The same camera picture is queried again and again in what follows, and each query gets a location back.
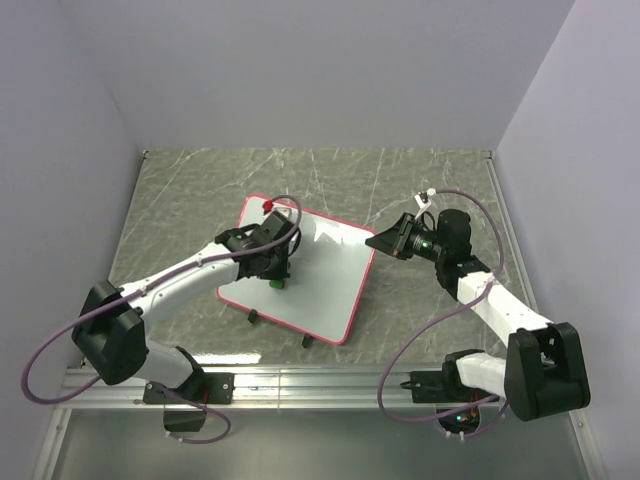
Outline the green whiteboard eraser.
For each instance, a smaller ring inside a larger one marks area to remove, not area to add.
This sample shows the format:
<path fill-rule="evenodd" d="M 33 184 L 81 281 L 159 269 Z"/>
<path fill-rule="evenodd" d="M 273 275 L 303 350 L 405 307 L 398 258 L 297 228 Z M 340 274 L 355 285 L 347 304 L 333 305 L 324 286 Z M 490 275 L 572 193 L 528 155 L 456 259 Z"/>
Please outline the green whiteboard eraser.
<path fill-rule="evenodd" d="M 271 288 L 273 288 L 273 289 L 276 289 L 276 290 L 282 290 L 286 286 L 286 280 L 285 279 L 271 279 L 269 281 L 269 286 Z"/>

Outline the aluminium mounting rail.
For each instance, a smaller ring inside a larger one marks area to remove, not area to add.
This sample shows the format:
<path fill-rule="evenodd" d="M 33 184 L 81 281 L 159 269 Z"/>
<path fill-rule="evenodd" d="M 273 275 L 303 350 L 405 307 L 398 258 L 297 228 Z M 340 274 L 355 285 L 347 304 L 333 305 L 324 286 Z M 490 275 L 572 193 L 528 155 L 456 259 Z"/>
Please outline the aluminium mounting rail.
<path fill-rule="evenodd" d="M 375 409 L 381 369 L 371 365 L 334 366 L 206 366 L 206 373 L 230 372 L 235 375 L 229 405 L 215 409 Z M 149 382 L 131 378 L 108 386 L 100 381 L 80 395 L 62 402 L 61 408 L 187 409 L 187 404 L 144 404 Z"/>

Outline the black right whiteboard clip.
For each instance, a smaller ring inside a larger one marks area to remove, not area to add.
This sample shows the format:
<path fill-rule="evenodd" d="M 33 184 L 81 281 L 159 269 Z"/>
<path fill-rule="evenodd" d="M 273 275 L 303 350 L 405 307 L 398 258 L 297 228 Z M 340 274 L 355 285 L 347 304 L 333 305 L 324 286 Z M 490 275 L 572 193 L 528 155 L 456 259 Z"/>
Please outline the black right whiteboard clip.
<path fill-rule="evenodd" d="M 308 349 L 313 343 L 313 337 L 311 335 L 305 334 L 302 340 L 302 347 Z"/>

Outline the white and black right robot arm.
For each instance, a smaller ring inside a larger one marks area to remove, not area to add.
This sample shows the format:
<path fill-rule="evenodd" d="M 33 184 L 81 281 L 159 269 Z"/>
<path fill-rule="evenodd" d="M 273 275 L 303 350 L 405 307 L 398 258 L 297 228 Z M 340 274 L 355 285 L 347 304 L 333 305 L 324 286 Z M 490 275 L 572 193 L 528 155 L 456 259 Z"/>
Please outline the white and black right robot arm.
<path fill-rule="evenodd" d="M 474 393 L 507 400 L 522 421 L 585 408 L 591 391 L 577 330 L 554 323 L 509 292 L 472 252 L 471 218 L 439 213 L 434 228 L 405 213 L 366 245 L 398 260 L 433 262 L 440 286 L 498 336 L 506 356 L 470 349 L 446 356 L 441 386 L 451 401 Z"/>

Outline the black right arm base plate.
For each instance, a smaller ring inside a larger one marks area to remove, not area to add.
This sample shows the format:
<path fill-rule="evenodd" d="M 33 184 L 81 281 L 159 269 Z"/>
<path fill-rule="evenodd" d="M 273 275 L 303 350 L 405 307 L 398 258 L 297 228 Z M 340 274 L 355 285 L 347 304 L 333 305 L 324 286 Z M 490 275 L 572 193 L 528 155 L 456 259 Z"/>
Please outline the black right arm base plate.
<path fill-rule="evenodd" d="M 400 387 L 411 393 L 414 404 L 468 403 L 478 399 L 475 390 L 464 386 L 457 374 L 443 371 L 412 371 Z"/>

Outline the pink framed whiteboard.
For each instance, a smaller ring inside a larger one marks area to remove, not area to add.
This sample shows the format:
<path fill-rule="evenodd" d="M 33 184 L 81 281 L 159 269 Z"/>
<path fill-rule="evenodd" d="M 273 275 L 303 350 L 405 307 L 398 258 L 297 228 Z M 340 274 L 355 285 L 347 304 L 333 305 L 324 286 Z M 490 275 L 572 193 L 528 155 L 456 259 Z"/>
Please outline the pink framed whiteboard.
<path fill-rule="evenodd" d="M 305 208 L 302 240 L 283 288 L 250 278 L 217 289 L 220 300 L 333 345 L 348 338 L 369 275 L 375 231 Z"/>

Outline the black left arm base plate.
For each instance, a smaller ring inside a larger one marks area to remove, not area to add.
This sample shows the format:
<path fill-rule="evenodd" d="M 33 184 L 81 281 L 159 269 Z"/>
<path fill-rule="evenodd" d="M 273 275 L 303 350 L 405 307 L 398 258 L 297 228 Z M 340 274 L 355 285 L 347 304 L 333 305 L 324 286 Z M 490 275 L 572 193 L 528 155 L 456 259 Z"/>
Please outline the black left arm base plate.
<path fill-rule="evenodd" d="M 230 372 L 204 373 L 198 380 L 189 380 L 185 385 L 168 389 L 181 399 L 199 404 L 229 405 L 232 401 L 235 375 Z M 144 404 L 177 404 L 157 382 L 148 383 L 144 390 Z"/>

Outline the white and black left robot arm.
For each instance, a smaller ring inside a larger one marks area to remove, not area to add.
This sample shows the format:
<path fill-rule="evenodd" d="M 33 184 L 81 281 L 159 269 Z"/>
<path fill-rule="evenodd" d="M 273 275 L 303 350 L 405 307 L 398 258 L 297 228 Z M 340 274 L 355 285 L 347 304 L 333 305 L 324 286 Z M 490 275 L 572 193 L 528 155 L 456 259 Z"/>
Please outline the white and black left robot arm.
<path fill-rule="evenodd" d="M 152 326 L 221 286 L 252 277 L 286 279 L 299 223 L 291 209 L 277 207 L 261 223 L 226 230 L 188 259 L 143 280 L 95 284 L 73 342 L 107 385 L 141 378 L 163 385 L 180 402 L 196 399 L 205 384 L 202 367 L 185 349 L 149 340 Z"/>

